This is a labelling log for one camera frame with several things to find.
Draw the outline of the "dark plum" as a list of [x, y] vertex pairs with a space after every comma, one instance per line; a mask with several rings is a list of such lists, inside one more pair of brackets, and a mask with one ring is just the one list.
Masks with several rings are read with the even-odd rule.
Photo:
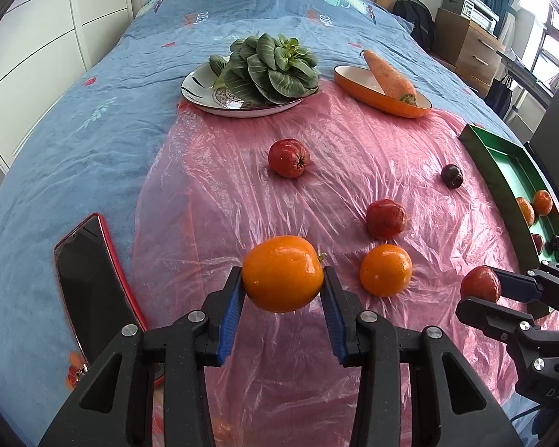
[[440, 178], [443, 184], [450, 190], [458, 189], [464, 183], [464, 173], [457, 165], [453, 164], [443, 167]]
[[559, 251], [559, 235], [552, 236], [552, 238], [546, 242], [545, 247], [550, 253]]

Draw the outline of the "orange carrot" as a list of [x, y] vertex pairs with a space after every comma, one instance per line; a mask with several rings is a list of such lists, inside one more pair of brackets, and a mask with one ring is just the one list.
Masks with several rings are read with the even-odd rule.
[[361, 55], [385, 95], [406, 104], [417, 105], [416, 89], [402, 73], [373, 51], [363, 50]]

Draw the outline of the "desk with items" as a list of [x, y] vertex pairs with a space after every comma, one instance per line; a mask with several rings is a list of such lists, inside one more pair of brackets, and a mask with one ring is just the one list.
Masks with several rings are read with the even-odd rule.
[[524, 89], [543, 108], [547, 108], [552, 98], [559, 91], [559, 59], [555, 58], [547, 50], [541, 50], [536, 59], [543, 58], [548, 64], [554, 66], [558, 71], [549, 79], [541, 80], [534, 75], [531, 69], [524, 66], [516, 54], [505, 54], [497, 51], [501, 57], [501, 64], [505, 67], [505, 73], [509, 75], [519, 87]]

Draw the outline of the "wooden drawer cabinet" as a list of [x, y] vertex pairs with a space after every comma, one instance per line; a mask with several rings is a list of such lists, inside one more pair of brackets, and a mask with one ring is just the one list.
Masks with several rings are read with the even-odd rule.
[[481, 98], [487, 96], [504, 47], [478, 23], [449, 10], [436, 14], [433, 54]]

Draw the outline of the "orange oval dish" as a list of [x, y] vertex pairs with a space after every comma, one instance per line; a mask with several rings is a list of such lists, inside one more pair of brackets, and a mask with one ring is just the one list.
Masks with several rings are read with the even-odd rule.
[[336, 84], [350, 97], [387, 114], [416, 119], [432, 110], [431, 102], [421, 93], [416, 106], [387, 96], [368, 69], [341, 65], [334, 68], [333, 75]]

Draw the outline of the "grey printer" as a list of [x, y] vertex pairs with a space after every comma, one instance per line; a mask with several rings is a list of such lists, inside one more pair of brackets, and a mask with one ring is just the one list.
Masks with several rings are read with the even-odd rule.
[[496, 25], [500, 20], [498, 14], [481, 0], [442, 0], [441, 7], [478, 23], [490, 34], [495, 33]]

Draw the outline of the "dark blue tote bag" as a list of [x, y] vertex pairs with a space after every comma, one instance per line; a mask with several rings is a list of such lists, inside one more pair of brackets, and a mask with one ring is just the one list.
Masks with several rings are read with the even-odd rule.
[[505, 118], [511, 107], [512, 82], [513, 79], [509, 74], [505, 74], [502, 79], [494, 79], [485, 98], [485, 103], [501, 119]]

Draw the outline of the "pink plastic sheet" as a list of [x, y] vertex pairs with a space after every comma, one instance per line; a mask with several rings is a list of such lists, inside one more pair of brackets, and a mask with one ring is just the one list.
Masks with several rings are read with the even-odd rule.
[[[330, 82], [299, 106], [256, 119], [214, 116], [180, 101], [135, 214], [131, 285], [148, 323], [166, 326], [199, 307], [258, 243], [301, 236], [369, 309], [409, 329], [439, 326], [531, 442], [533, 403], [515, 393], [504, 346], [454, 313], [471, 269], [518, 267], [498, 209], [459, 141], [464, 125], [459, 112], [441, 109], [393, 117]], [[268, 166], [271, 145], [288, 138], [310, 153], [295, 179]], [[441, 181], [448, 164], [464, 173], [458, 189]], [[359, 283], [359, 265], [375, 244], [366, 208], [382, 198], [406, 210], [396, 243], [414, 266], [407, 289], [386, 299]], [[246, 302], [230, 357], [206, 379], [220, 446], [349, 441], [359, 371], [333, 355], [319, 301], [279, 315]]]

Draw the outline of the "white wardrobe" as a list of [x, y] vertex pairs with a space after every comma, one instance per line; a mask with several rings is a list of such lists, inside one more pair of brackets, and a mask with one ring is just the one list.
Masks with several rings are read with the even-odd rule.
[[14, 0], [0, 20], [0, 169], [38, 122], [119, 41], [131, 0]]

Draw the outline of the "green bok choy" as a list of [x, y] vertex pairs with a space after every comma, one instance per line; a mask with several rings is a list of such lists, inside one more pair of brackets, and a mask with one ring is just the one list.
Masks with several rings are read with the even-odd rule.
[[237, 39], [229, 57], [212, 54], [214, 87], [249, 106], [280, 106], [319, 91], [318, 59], [297, 38], [261, 34]]

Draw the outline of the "small red apple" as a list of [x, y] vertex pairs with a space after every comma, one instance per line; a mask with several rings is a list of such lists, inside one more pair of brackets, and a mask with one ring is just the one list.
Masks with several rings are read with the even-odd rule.
[[533, 244], [534, 244], [534, 246], [535, 246], [536, 252], [537, 252], [538, 254], [541, 254], [541, 252], [542, 252], [542, 250], [543, 250], [543, 248], [544, 248], [544, 239], [543, 239], [543, 237], [542, 237], [540, 234], [538, 234], [538, 233], [532, 233], [532, 234], [531, 234], [531, 238], [532, 238]]
[[460, 284], [462, 299], [475, 297], [497, 303], [501, 296], [501, 283], [495, 272], [487, 265], [477, 266], [468, 272]]

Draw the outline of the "blue cartoon bed cover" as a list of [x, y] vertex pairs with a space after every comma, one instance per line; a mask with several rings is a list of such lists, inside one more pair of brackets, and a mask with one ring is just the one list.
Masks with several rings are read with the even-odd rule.
[[1, 183], [0, 412], [26, 445], [40, 442], [68, 397], [69, 356], [76, 349], [55, 245], [89, 214], [102, 214], [133, 292], [138, 199], [176, 122], [177, 104], [186, 101], [181, 82], [232, 41], [265, 32], [309, 47], [322, 86], [338, 86], [337, 66], [369, 70], [361, 52], [370, 50], [402, 73], [417, 100], [421, 93], [431, 102], [431, 111], [457, 111], [465, 125], [511, 135], [383, 9], [330, 0], [151, 0], [113, 51], [37, 124]]

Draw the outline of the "dark plum in tray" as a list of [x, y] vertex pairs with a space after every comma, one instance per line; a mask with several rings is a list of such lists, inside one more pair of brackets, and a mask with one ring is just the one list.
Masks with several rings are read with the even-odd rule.
[[552, 236], [552, 238], [546, 242], [545, 247], [550, 253], [559, 251], [559, 235]]

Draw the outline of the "black backpack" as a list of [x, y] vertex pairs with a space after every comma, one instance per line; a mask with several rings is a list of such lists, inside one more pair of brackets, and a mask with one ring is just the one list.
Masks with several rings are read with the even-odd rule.
[[413, 25], [411, 37], [424, 51], [431, 51], [434, 44], [435, 22], [428, 7], [420, 0], [396, 0], [393, 13]]

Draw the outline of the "small red apple in tray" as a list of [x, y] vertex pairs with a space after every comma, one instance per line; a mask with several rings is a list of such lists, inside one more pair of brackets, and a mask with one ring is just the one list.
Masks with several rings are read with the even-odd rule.
[[532, 233], [532, 234], [531, 234], [531, 238], [532, 238], [533, 244], [534, 244], [534, 246], [535, 246], [536, 252], [537, 252], [538, 254], [541, 254], [541, 252], [542, 252], [542, 250], [543, 250], [543, 248], [544, 248], [544, 239], [543, 239], [543, 237], [542, 237], [540, 234], [538, 234], [538, 233]]

